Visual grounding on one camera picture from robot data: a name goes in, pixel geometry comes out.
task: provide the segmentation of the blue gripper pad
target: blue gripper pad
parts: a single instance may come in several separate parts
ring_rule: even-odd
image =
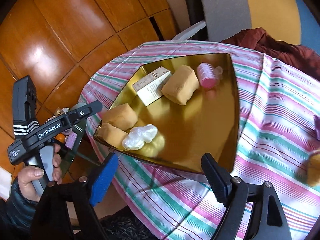
[[[105,196],[113,176],[118,168],[118,156],[116,154],[112,155],[104,169],[101,171],[100,175],[96,179],[95,183],[91,188],[91,196],[89,203],[91,206],[95,206],[102,201]]]

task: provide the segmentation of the finger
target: finger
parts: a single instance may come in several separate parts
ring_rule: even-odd
[[[62,178],[62,171],[60,168],[54,168],[52,178],[56,182],[58,182]]]
[[[53,166],[55,166],[56,168],[58,168],[61,164],[61,157],[59,154],[55,153],[53,158],[52,158],[52,164]]]
[[[44,175],[44,170],[35,166],[27,166],[18,174],[20,183],[27,185],[33,180],[40,179]]]
[[[58,151],[60,151],[61,146],[60,146],[59,144],[54,143],[53,146],[54,146],[54,152],[55,152],[55,153],[57,153]]]

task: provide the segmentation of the tablecloth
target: tablecloth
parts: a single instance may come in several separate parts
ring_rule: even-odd
[[[170,57],[228,53],[240,98],[240,128],[232,176],[270,181],[278,193],[293,240],[302,240],[320,214],[320,187],[306,182],[308,157],[320,146],[313,116],[320,115],[320,83],[280,60],[233,45],[205,41],[148,42],[113,59],[84,87],[80,102],[100,100],[104,110],[87,119],[87,133],[103,160],[109,149],[92,138],[103,113],[142,65]],[[113,179],[133,213],[159,239],[210,239],[225,211],[209,186],[119,156]],[[247,204],[237,239],[243,239]]]

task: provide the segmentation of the maroon fabric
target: maroon fabric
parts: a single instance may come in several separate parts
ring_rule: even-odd
[[[320,56],[314,50],[276,41],[263,28],[242,30],[222,43],[266,53],[320,81]]]

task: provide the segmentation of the gold tray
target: gold tray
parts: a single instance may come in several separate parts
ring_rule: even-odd
[[[188,65],[196,72],[202,62],[221,66],[223,78],[216,88],[196,90],[186,106],[175,104],[164,96],[144,106],[132,88],[135,82],[160,66],[173,73],[179,66]],[[209,152],[220,166],[229,172],[233,170],[239,129],[239,96],[229,54],[174,57],[142,65],[110,109],[124,103],[129,103],[139,117],[135,126],[153,124],[158,128],[158,134],[153,142],[146,143],[138,151],[116,150],[169,170],[198,174],[203,174],[201,156]],[[114,148],[98,136],[100,125],[94,139]]]

